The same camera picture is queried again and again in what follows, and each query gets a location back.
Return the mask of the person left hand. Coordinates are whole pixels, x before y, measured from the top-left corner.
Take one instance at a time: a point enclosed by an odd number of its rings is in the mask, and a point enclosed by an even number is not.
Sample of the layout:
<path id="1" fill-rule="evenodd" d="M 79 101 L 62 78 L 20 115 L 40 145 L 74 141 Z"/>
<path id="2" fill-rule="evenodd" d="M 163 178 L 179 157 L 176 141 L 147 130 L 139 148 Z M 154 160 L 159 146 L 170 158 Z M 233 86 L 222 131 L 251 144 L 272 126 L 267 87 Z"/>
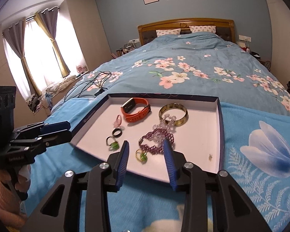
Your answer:
<path id="1" fill-rule="evenodd" d="M 8 190 L 19 200 L 26 200 L 31 185 L 31 166 L 17 166 L 9 171 L 0 169 L 0 182 L 8 186 Z"/>

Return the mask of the pink sweater forearm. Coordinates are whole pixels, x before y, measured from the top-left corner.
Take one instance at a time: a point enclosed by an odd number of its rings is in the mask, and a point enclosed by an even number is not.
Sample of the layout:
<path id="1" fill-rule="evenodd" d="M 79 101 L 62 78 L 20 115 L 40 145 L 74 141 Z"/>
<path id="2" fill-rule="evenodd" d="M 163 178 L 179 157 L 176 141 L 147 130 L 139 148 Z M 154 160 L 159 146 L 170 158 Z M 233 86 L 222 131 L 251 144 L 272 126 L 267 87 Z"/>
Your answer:
<path id="1" fill-rule="evenodd" d="M 6 227 L 19 230 L 26 223 L 27 216 L 21 212 L 20 205 L 13 193 L 0 181 L 0 220 Z"/>

